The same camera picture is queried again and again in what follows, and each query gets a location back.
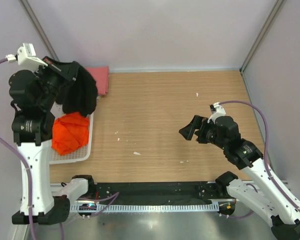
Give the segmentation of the black t-shirt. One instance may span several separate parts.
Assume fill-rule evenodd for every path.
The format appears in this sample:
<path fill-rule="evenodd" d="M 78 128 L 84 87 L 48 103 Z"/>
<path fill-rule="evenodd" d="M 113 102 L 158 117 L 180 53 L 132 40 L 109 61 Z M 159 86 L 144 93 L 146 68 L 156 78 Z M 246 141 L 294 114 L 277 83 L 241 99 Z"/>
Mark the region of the black t-shirt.
<path fill-rule="evenodd" d="M 65 86 L 56 99 L 65 114 L 78 112 L 81 116 L 91 115 L 97 106 L 98 88 L 93 76 L 78 65 L 76 80 Z"/>

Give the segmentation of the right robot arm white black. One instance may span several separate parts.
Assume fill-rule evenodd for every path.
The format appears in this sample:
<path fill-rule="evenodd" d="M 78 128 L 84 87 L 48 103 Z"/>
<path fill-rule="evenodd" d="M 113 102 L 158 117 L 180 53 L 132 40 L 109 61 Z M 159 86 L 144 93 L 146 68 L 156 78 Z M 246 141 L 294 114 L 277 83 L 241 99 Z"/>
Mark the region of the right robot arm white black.
<path fill-rule="evenodd" d="M 190 141 L 194 135 L 199 144 L 212 144 L 223 150 L 225 158 L 248 175 L 261 190 L 256 193 L 234 173 L 227 171 L 215 181 L 215 192 L 221 198 L 231 196 L 259 215 L 278 240 L 300 240 L 300 201 L 278 179 L 263 154 L 241 137 L 238 124 L 230 116 L 215 120 L 195 115 L 179 130 Z"/>

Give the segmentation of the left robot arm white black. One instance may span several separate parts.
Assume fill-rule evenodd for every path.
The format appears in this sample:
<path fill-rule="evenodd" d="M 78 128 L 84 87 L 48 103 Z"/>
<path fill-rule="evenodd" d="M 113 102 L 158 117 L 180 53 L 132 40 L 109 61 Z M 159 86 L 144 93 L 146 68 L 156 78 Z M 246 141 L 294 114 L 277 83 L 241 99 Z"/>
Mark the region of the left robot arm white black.
<path fill-rule="evenodd" d="M 15 225 L 60 224 L 79 197 L 91 200 L 96 194 L 90 175 L 77 175 L 63 191 L 52 194 L 54 104 L 65 114 L 91 115 L 97 106 L 98 89 L 92 75 L 78 62 L 59 62 L 44 57 L 33 70 L 20 70 L 9 81 L 11 106 L 15 110 L 11 129 L 16 153 L 21 158 L 22 202 L 12 216 Z"/>

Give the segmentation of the folded pink t-shirt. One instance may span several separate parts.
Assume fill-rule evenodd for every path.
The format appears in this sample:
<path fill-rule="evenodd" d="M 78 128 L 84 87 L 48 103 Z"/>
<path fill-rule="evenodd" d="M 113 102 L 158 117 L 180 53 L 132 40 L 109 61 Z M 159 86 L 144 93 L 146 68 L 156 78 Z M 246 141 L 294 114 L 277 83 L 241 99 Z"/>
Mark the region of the folded pink t-shirt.
<path fill-rule="evenodd" d="M 109 67 L 87 67 L 86 70 L 92 75 L 96 82 L 99 96 L 105 96 L 109 91 Z"/>

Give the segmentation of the orange t-shirt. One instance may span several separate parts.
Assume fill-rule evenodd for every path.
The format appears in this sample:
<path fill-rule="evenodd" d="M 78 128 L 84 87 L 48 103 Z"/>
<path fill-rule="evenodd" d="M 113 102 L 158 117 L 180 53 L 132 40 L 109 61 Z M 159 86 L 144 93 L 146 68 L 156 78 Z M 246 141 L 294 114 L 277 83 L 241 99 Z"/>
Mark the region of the orange t-shirt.
<path fill-rule="evenodd" d="M 57 118 L 52 127 L 52 149 L 64 156 L 86 146 L 90 136 L 89 126 L 89 118 L 79 112 Z"/>

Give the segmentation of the white plastic basket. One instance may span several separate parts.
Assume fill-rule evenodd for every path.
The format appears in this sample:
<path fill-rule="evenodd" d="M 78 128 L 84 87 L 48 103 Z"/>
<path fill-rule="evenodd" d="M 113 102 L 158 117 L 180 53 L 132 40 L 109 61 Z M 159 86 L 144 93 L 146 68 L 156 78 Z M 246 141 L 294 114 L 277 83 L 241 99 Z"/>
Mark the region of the white plastic basket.
<path fill-rule="evenodd" d="M 83 117 L 79 112 L 66 114 L 62 106 L 54 104 L 51 165 L 70 164 L 88 159 L 92 149 L 94 115 Z"/>

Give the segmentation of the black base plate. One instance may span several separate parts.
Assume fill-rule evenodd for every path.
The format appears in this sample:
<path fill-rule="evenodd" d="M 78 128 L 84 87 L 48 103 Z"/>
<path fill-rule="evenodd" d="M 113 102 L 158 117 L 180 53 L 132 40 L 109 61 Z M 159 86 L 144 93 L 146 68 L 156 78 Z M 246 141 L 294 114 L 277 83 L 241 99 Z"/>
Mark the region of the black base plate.
<path fill-rule="evenodd" d="M 229 199 L 215 182 L 99 182 L 95 184 L 99 199 L 119 196 L 114 205 L 185 206 L 207 205 L 212 200 Z"/>

